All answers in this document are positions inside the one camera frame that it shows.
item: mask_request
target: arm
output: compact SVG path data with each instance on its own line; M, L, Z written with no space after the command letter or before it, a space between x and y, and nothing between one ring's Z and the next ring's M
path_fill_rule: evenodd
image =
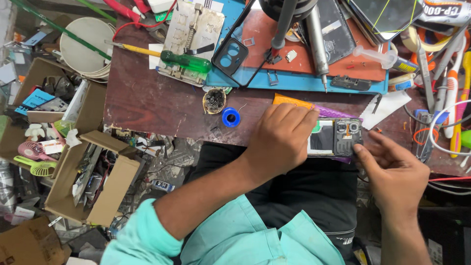
M268 107L238 159L154 203L162 225L182 239L227 202L300 165L318 114L286 103Z
M405 148L370 131L376 144L354 146L382 215L381 264L431 264L417 221L430 169Z
M268 107L238 159L155 202L144 201L101 264L173 264L169 257L180 253L182 239L213 212L306 160L318 114L287 103Z

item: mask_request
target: teal shirt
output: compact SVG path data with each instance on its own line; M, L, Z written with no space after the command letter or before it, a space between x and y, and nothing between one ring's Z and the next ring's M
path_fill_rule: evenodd
M280 229L267 229L245 195L228 202L202 222L183 250L144 201L106 248L101 265L344 265L340 252L301 211Z

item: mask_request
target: green rod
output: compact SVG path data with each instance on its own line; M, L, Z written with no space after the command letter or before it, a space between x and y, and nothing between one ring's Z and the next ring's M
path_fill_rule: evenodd
M90 2L88 2L87 0L77 0L79 1L80 3L86 5L88 8L90 8L91 10L99 13L100 15L102 15L104 18L108 18L111 22L115 23L116 24L116 18L110 16L109 14L107 14L106 12L104 12L103 10L99 9L97 6L91 4Z
M36 10L33 10L32 8L30 8L29 6L25 5L24 3L21 2L21 0L10 0L12 3L15 3L17 4L18 6L20 6L21 8L23 8L25 11L29 12L29 13L32 13L33 15L37 16L39 19L41 19L42 21L46 22L48 25L50 25L51 27L57 29L58 31L64 33L65 35L71 37L73 40L75 40L76 42L82 44L83 46L89 48L90 50L98 53L99 55L101 55L102 57L104 57L105 59L108 59L108 60L111 60L111 56L107 55L106 53L102 52L101 50L99 50L97 47L91 45L90 43L84 41L83 39L79 38L77 35L73 34L72 32L64 29L63 27L55 24L54 22L52 22L51 20L49 20L47 17L45 17L43 14L37 12Z

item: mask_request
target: yellow wire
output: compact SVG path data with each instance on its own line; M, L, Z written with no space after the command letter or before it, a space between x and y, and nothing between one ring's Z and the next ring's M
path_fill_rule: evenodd
M381 33L390 33L390 32L401 32L407 29L411 24L412 24L412 19L414 18L414 11L415 11L415 5L417 4L417 1L414 1L414 8L412 9L412 15L411 15L411 21L409 21L409 24L404 28L404 29L399 29L399 30L391 30L391 31L383 31L383 32L375 32L374 34L381 34Z
M386 2L386 4L384 5L383 10L381 10L381 13L380 13L378 19L376 20L376 22L375 22L374 25L373 25L373 29L374 29L374 27L376 26L376 23L378 23L378 20L380 20L380 17L381 17L381 15L382 15L382 13L384 12L384 10L386 9L386 7L388 6L388 4L389 4L389 0L388 0L388 1Z

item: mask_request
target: black pants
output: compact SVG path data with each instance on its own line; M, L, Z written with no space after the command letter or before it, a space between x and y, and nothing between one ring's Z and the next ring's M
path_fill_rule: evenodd
M245 147L205 142L200 159L187 181L208 174L235 160ZM246 193L268 228L281 228L304 210L340 251L352 256L357 225L357 169L354 165L308 158L286 175L280 175Z

